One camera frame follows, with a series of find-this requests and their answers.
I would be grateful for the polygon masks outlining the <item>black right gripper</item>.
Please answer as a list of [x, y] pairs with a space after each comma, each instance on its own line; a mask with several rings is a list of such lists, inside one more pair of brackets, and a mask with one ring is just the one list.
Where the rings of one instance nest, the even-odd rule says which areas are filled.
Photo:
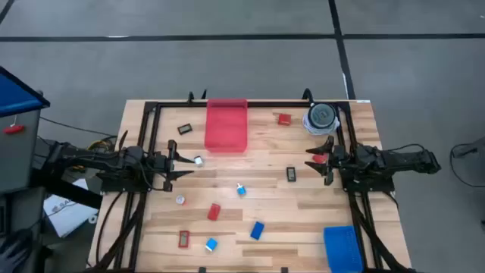
[[329, 136], [326, 142], [316, 148], [306, 149], [307, 153], [313, 155], [324, 155], [332, 153], [332, 165], [328, 163], [305, 162], [324, 178], [324, 185], [330, 186], [333, 183], [333, 167], [338, 169], [341, 177], [354, 177], [357, 174], [355, 159], [346, 151], [344, 146], [334, 146], [334, 137]]

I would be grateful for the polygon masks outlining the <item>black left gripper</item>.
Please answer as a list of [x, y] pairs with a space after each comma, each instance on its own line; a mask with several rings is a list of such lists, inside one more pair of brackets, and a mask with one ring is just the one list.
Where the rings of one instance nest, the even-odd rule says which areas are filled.
[[177, 151], [177, 142], [175, 140], [168, 140], [167, 142], [168, 156], [162, 155], [161, 152], [155, 152], [151, 156], [151, 167], [154, 172], [165, 177], [162, 190], [171, 192], [173, 190], [172, 182], [178, 178], [193, 173], [193, 171], [172, 171], [174, 164], [172, 161], [194, 164], [191, 159], [184, 158]]

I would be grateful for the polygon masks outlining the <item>blue rectangular block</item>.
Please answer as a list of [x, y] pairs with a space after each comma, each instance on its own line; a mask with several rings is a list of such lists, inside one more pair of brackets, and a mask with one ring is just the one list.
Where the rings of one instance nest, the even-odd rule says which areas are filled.
[[250, 233], [250, 237], [255, 240], [259, 240], [261, 238], [261, 234], [264, 230], [264, 224], [260, 221], [255, 222], [252, 231]]

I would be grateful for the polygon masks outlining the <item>white cylinder with black top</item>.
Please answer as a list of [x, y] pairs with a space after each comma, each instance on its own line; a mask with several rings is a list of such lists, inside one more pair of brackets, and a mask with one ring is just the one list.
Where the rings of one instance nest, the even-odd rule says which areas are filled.
[[336, 110], [327, 103], [314, 103], [308, 110], [307, 118], [313, 128], [327, 129], [336, 123]]

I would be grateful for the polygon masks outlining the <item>red translucent plastic bin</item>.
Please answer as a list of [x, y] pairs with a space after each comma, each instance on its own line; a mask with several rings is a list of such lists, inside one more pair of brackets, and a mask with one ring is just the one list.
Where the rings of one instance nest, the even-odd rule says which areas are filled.
[[211, 153], [244, 153], [248, 142], [246, 99], [209, 99], [205, 148]]

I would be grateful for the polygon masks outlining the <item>blue plastic bin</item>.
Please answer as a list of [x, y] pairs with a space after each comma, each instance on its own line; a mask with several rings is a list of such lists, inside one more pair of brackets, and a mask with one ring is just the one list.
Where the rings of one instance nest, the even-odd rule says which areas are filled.
[[364, 269], [353, 226], [326, 227], [323, 233], [332, 273], [361, 273]]

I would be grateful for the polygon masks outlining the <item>black diagonal beam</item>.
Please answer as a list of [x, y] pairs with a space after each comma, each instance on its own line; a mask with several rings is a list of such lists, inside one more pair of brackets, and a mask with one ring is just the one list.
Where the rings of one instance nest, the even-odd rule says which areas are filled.
[[50, 194], [64, 197], [93, 209], [99, 209], [102, 203], [101, 195], [68, 183], [59, 177], [43, 174], [39, 171], [34, 171], [31, 174], [30, 182], [33, 186], [44, 187]]

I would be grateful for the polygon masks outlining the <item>white printed cardboard box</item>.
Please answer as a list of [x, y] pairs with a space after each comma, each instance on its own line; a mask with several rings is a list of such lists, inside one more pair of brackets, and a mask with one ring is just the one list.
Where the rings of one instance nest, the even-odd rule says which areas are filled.
[[51, 194], [44, 200], [43, 209], [56, 234], [61, 238], [75, 231], [84, 222], [97, 218], [99, 212], [99, 209], [55, 194]]

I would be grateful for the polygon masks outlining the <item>grey chair base leg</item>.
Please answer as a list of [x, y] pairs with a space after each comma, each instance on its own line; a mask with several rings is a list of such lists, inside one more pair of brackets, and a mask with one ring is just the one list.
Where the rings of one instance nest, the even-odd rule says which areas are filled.
[[454, 158], [461, 158], [476, 152], [485, 152], [485, 136], [472, 143], [458, 144], [451, 149], [451, 154]]

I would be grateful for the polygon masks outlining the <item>grey desk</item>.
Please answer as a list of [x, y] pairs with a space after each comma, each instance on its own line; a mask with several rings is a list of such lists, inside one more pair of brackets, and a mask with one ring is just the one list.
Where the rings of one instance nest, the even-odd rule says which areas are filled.
[[15, 273], [44, 273], [45, 259], [42, 253], [42, 232], [39, 220], [44, 215], [43, 188], [30, 188], [8, 195], [11, 210], [11, 233], [29, 228], [32, 233], [32, 252], [29, 258]]

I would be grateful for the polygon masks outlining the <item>grey metal cabinet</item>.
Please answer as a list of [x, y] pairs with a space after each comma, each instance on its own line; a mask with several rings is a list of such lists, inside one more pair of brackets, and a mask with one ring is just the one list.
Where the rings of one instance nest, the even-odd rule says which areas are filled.
[[[33, 153], [39, 128], [40, 110], [0, 118], [0, 194], [30, 186]], [[12, 124], [23, 125], [21, 132], [6, 134]]]

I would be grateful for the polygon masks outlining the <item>monitor with blue screen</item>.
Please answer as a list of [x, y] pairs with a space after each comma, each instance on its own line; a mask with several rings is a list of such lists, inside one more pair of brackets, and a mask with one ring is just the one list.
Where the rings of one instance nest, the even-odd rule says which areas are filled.
[[0, 118], [49, 108], [50, 101], [0, 66]]

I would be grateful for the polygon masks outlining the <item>person's hand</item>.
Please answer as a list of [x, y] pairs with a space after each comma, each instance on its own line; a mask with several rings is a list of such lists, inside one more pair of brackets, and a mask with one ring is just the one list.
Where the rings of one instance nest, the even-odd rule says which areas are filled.
[[15, 273], [30, 257], [33, 234], [24, 228], [9, 234], [0, 244], [0, 273]]

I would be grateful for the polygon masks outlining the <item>black aluminium table frame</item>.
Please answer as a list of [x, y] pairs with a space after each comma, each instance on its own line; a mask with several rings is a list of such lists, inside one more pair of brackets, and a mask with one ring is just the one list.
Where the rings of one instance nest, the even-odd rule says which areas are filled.
[[[215, 154], [204, 144], [204, 101], [127, 101], [118, 129], [127, 145], [165, 152], [175, 140], [182, 156], [201, 156], [204, 165], [176, 163], [193, 173], [169, 193], [106, 193], [86, 259], [89, 273], [329, 271], [324, 229], [353, 219], [341, 180], [325, 186], [305, 164], [311, 160], [305, 150], [325, 141], [303, 127], [308, 107], [305, 100], [249, 100], [246, 151]], [[291, 125], [279, 125], [279, 114], [291, 115]], [[179, 135], [184, 124], [192, 131]], [[287, 167], [296, 169], [296, 182], [287, 181]], [[185, 197], [182, 206], [178, 195]], [[216, 221], [207, 218], [212, 203], [221, 206]], [[257, 221], [264, 224], [259, 240], [250, 237]], [[178, 247], [180, 231], [190, 232], [188, 248]], [[209, 238], [218, 242], [214, 252], [205, 248]]]

